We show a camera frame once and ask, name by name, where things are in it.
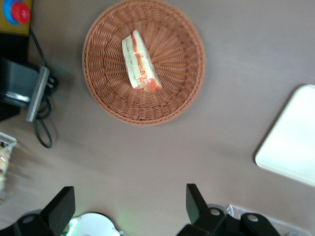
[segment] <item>black device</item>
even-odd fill
[[[219,208],[208,207],[195,184],[187,184],[186,209],[191,224],[177,236],[280,236],[260,214],[246,213],[237,220]]]
[[[64,187],[39,214],[22,216],[0,236],[60,236],[74,212],[74,188]]]
[[[186,209],[191,224],[177,236],[280,236],[268,219],[246,213],[234,219],[221,209],[208,207],[195,184],[187,184]],[[60,236],[75,212],[74,188],[64,187],[40,214],[22,216],[0,236]]]

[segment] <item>red button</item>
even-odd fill
[[[27,24],[31,19],[29,7],[22,1],[17,1],[11,7],[12,18],[20,24]]]

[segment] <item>yellow box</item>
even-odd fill
[[[32,10],[32,0],[23,0],[30,10]],[[0,33],[8,34],[19,34],[19,35],[29,35],[30,33],[30,23],[27,25],[17,25],[14,26],[10,24],[4,16],[3,13],[3,3],[4,0],[0,0]]]

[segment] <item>round wicker basket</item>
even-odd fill
[[[162,90],[132,88],[122,40],[137,29],[149,51]],[[205,72],[200,35],[178,8],[159,0],[125,0],[91,26],[83,48],[83,72],[99,105],[135,125],[156,125],[179,116],[194,101]]]

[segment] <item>cable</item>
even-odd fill
[[[33,30],[30,28],[30,34],[34,40],[34,43],[37,47],[37,50],[40,54],[40,57],[42,59],[42,66],[45,66],[47,67],[47,62],[46,62],[46,59],[45,59],[45,56],[43,54],[43,51],[39,45],[39,42],[33,32]],[[52,78],[49,78],[49,81],[52,82],[52,83],[55,83],[55,89],[58,85],[58,81],[54,81]],[[44,119],[48,118],[51,114],[51,111],[52,111],[52,107],[51,107],[51,104],[49,102],[49,99],[48,99],[48,96],[50,96],[51,94],[53,93],[53,90],[52,88],[47,88],[47,85],[46,85],[46,89],[45,89],[45,92],[44,92],[44,95],[43,95],[43,98],[42,98],[42,102],[46,102],[46,105],[43,109],[39,110],[36,114],[36,118],[34,120],[34,130],[35,130],[35,135],[38,139],[38,141],[40,142],[40,144],[42,144],[45,148],[51,148],[53,146],[53,139],[44,123]],[[43,127],[48,139],[49,139],[49,144],[46,144],[44,143],[44,141],[41,139],[40,135],[39,135],[39,131],[38,131],[38,122],[41,124],[41,126]]]
[[[35,135],[38,139],[38,141],[40,142],[40,144],[42,144],[45,148],[51,148],[53,146],[53,139],[44,123],[44,119],[48,118],[51,114],[51,111],[52,111],[52,107],[51,107],[51,104],[48,100],[48,98],[44,101],[46,102],[46,106],[37,112],[37,115],[36,115],[36,119],[34,120],[34,130],[35,130]],[[46,144],[44,143],[44,141],[41,139],[40,135],[39,135],[39,132],[38,132],[38,121],[39,123],[41,124],[41,126],[43,127],[48,139],[49,139],[49,144]]]
[[[39,45],[39,42],[38,42],[38,40],[37,40],[37,38],[36,38],[36,36],[35,36],[35,34],[34,34],[34,32],[33,32],[33,30],[32,30],[31,27],[30,27],[30,33],[31,33],[31,37],[33,38],[34,43],[35,43],[35,45],[36,45],[36,47],[37,47],[37,50],[38,50],[38,52],[39,52],[39,54],[40,54],[40,57],[41,57],[41,59],[42,59],[42,66],[47,67],[47,63],[46,63],[45,56],[44,56],[44,54],[43,54],[43,51],[41,50],[41,47],[40,47],[40,45]]]

